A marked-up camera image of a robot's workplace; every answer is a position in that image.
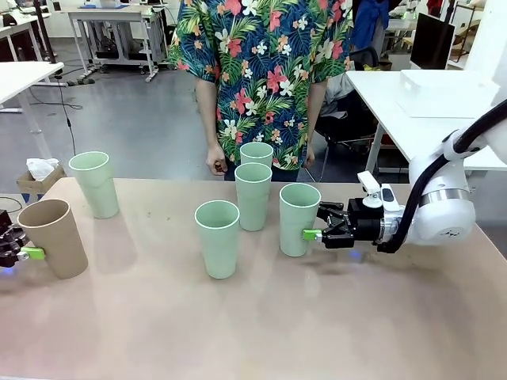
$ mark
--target plastic cup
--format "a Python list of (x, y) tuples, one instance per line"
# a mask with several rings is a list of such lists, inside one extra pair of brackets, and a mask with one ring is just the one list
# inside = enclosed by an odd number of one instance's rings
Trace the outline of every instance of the plastic cup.
[(88, 267), (71, 206), (60, 199), (46, 199), (26, 207), (17, 223), (44, 250), (45, 260), (59, 279), (69, 279)]
[(214, 279), (226, 279), (236, 270), (239, 209), (226, 200), (201, 204), (194, 215), (206, 272)]
[(238, 193), (239, 224), (244, 230), (259, 231), (268, 213), (271, 169), (257, 162), (241, 164), (234, 171)]
[(239, 148), (241, 163), (257, 162), (271, 167), (273, 163), (273, 148), (265, 142), (248, 142)]
[(280, 190), (280, 249), (287, 256), (307, 252), (303, 230), (313, 228), (320, 199), (320, 192), (309, 184), (288, 184)]
[(116, 215), (120, 208), (109, 156), (103, 152), (85, 152), (71, 158), (69, 166), (92, 209), (93, 216), (107, 219)]

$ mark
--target green cup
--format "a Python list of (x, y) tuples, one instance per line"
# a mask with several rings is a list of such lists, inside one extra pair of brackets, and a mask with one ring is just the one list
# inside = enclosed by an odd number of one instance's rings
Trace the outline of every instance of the green cup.
[(307, 252), (303, 230), (313, 228), (320, 199), (320, 192), (309, 184), (288, 184), (280, 190), (280, 249), (287, 256)]
[(241, 164), (234, 171), (238, 193), (239, 224), (244, 230), (259, 231), (268, 213), (271, 169), (257, 162)]
[(248, 142), (239, 148), (241, 163), (258, 162), (271, 167), (273, 163), (273, 148), (265, 142)]
[(109, 156), (103, 152), (85, 152), (71, 158), (69, 166), (92, 209), (93, 216), (107, 219), (116, 215), (120, 208)]
[(226, 279), (236, 270), (239, 209), (226, 200), (201, 204), (194, 215), (206, 272), (214, 279)]

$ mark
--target black cable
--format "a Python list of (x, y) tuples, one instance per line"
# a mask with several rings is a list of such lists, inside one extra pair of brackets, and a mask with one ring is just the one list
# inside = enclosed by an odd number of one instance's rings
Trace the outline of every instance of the black cable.
[(415, 211), (417, 210), (419, 202), (421, 201), (423, 191), (435, 173), (447, 163), (448, 160), (442, 154), (430, 166), (428, 166), (424, 172), (422, 172), (422, 174), (415, 182), (415, 185), (412, 187), (412, 191), (409, 195), (409, 200), (406, 202), (402, 220), (398, 225), (396, 234), (393, 235), (393, 238), (390, 241), (379, 244), (379, 247), (377, 249), (379, 252), (395, 253), (402, 246), (412, 224)]
[(173, 19), (174, 25), (177, 25), (177, 21), (176, 21), (176, 19), (174, 18), (173, 13), (171, 12), (171, 10), (170, 10), (169, 8), (166, 8), (166, 9), (167, 9), (167, 11), (169, 12), (169, 14), (171, 15), (171, 18)]
[(0, 196), (0, 200), (13, 200), (19, 205), (19, 208), (17, 208), (16, 210), (7, 211), (8, 214), (12, 214), (13, 212), (18, 212), (23, 209), (23, 205), (21, 204), (21, 202), (17, 199), (11, 198), (10, 196)]
[(72, 66), (72, 67), (77, 67), (77, 69), (73, 69), (73, 70), (68, 71), (66, 73), (61, 73), (60, 77), (64, 77), (65, 75), (72, 74), (72, 73), (75, 73), (76, 71), (82, 70), (82, 66), (81, 65), (79, 65), (79, 66)]
[(505, 119), (507, 119), (507, 99), (477, 119), (454, 143), (454, 151), (466, 152), (480, 135)]
[(129, 78), (129, 77), (141, 77), (141, 74), (121, 75), (121, 76), (118, 76), (118, 77), (115, 77), (114, 75), (111, 75), (110, 77), (99, 77), (98, 79), (123, 79), (123, 78)]
[[(42, 101), (41, 99), (39, 99), (38, 97), (35, 96), (35, 94), (32, 92), (32, 88), (31, 87), (29, 87), (29, 91), (30, 91), (30, 94), (32, 95), (32, 97), (38, 102), (38, 103), (30, 103), (30, 105), (62, 105), (62, 103), (54, 103), (54, 102)], [(80, 104), (65, 103), (65, 106), (69, 107), (69, 108), (72, 108), (72, 109), (75, 109), (75, 110), (83, 109), (83, 106), (80, 105)]]
[(76, 143), (74, 140), (74, 132), (72, 131), (72, 124), (71, 124), (71, 121), (69, 120), (69, 116), (67, 115), (67, 109), (65, 108), (65, 101), (63, 101), (63, 91), (62, 91), (62, 87), (60, 86), (60, 80), (58, 79), (58, 77), (55, 77), (55, 78), (56, 78), (56, 81), (58, 82), (58, 88), (60, 89), (60, 97), (62, 99), (63, 112), (65, 112), (65, 117), (67, 118), (67, 126), (69, 127), (69, 131), (71, 131), (72, 149), (74, 151), (74, 156), (75, 156), (76, 155)]

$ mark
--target concrete floor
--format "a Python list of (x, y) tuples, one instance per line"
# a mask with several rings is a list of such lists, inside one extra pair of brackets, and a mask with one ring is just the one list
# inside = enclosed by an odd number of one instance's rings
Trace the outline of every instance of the concrete floor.
[[(57, 59), (65, 62), (64, 72), (78, 68), (72, 40), (55, 40)], [(76, 78), (81, 71), (68, 74)], [(146, 83), (137, 68), (111, 69), (94, 74), (96, 83), (63, 88), (67, 103), (83, 109), (67, 108), (74, 131), (76, 150), (103, 150), (114, 164), (117, 177), (178, 180), (215, 180), (205, 165), (206, 144), (197, 113), (193, 78), (176, 71), (161, 71)], [(33, 94), (45, 102), (60, 101), (57, 88), (32, 87)], [(16, 106), (15, 100), (6, 106)], [(61, 106), (33, 105), (53, 157), (65, 166), (72, 157), (71, 136)], [(313, 173), (320, 173), (326, 149), (317, 136), (314, 149), (317, 162)], [(16, 179), (26, 170), (26, 158), (38, 157), (33, 138), (23, 116), (0, 115), (0, 193), (16, 193)], [(357, 182), (366, 156), (338, 147), (331, 151), (325, 182)], [(301, 171), (299, 181), (309, 181)], [(384, 182), (407, 182), (404, 175), (381, 176)], [(507, 173), (488, 173), (474, 195), (478, 223), (502, 253), (507, 254)]]

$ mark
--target floral shirt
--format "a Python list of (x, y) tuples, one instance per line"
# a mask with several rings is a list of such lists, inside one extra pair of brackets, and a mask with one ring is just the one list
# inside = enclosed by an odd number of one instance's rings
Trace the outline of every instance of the floral shirt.
[(243, 143), (273, 146), (273, 165), (307, 154), (311, 83), (345, 71), (345, 0), (182, 0), (170, 60), (218, 83), (217, 135), (239, 164)]

